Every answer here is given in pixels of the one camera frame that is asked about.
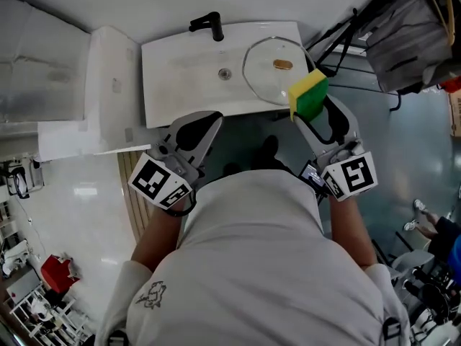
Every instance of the cable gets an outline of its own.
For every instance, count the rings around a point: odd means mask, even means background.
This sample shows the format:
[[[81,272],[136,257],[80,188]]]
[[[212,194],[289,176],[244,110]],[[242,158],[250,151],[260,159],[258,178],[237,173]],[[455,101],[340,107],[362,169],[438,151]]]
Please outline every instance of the cable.
[[[42,242],[42,238],[40,237],[40,234],[38,233],[37,229],[35,228],[35,226],[32,224],[32,218],[29,216],[29,214],[27,214],[27,211],[24,209],[24,206],[22,206],[21,202],[19,201],[19,199],[17,198],[17,196],[15,196],[16,200],[17,200],[17,203],[19,204],[19,206],[21,207],[22,211],[24,211],[24,214],[26,215],[26,218],[27,218],[27,221],[29,222],[29,225],[33,228],[33,230],[35,231],[35,233],[37,234],[37,237],[38,237],[38,241],[40,241],[40,245],[42,245],[42,249],[43,249],[43,257],[46,257],[46,249],[45,249],[45,246],[43,245],[43,242]]]

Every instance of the white wall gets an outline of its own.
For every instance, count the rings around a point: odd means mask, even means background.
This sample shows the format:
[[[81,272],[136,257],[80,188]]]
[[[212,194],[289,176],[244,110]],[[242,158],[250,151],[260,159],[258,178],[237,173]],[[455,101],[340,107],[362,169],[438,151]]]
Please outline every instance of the white wall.
[[[367,0],[28,0],[85,30],[112,25],[138,43],[187,31],[211,11],[224,23],[297,20],[301,38],[326,30]]]

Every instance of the floor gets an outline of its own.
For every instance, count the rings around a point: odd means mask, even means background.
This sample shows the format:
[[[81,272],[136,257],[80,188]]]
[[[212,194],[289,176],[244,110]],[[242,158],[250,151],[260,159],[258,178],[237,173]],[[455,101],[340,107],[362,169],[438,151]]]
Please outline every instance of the floor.
[[[343,66],[367,68],[362,59],[347,58]],[[376,89],[372,74],[341,70],[331,80],[330,93],[354,112],[365,147],[372,151],[379,185],[358,197],[364,221],[386,253],[397,247],[395,231],[412,218],[411,203],[421,198],[440,215],[455,206],[461,180],[460,142],[449,136],[447,96],[424,92],[403,97],[397,112],[389,108],[397,97],[334,85]],[[325,117],[315,122],[326,135]],[[313,158],[297,128],[274,113],[230,117],[218,135],[205,168],[209,180],[219,177],[223,166],[237,161],[248,169],[252,153],[270,134],[279,138],[281,159],[294,173]],[[44,260],[50,254],[73,257],[81,281],[72,288],[79,307],[97,324],[115,285],[120,264],[135,246],[123,199],[117,157],[82,156],[52,161],[44,166],[45,188],[22,200],[24,214],[12,201],[18,224],[34,251]],[[325,231],[330,231],[328,203],[320,206]],[[32,226],[27,217],[32,218]],[[40,234],[41,242],[35,229]],[[415,247],[425,241],[405,234]]]
[[[128,219],[115,154],[82,156],[44,164],[46,186],[28,200],[10,200],[21,234],[40,260],[72,257],[81,280],[71,288],[76,305],[93,321],[102,319],[120,265],[130,259],[135,239]]]

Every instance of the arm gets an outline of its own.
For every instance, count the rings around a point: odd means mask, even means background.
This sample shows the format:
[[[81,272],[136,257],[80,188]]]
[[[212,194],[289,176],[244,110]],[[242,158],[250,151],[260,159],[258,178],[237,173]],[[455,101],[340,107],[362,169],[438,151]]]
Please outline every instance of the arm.
[[[183,210],[186,199],[181,199],[172,206],[172,210]],[[169,216],[155,207],[141,240],[136,245],[131,257],[152,272],[160,262],[176,249],[181,228],[181,218]]]
[[[354,198],[338,202],[330,197],[332,239],[362,268],[376,264],[376,254],[370,236]]]

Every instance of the cardboard box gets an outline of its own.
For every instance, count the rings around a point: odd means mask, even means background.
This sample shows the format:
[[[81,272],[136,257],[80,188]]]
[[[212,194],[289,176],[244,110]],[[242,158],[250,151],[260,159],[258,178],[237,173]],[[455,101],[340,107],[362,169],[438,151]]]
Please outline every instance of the cardboard box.
[[[450,134],[461,137],[461,90],[448,95],[450,112]]]

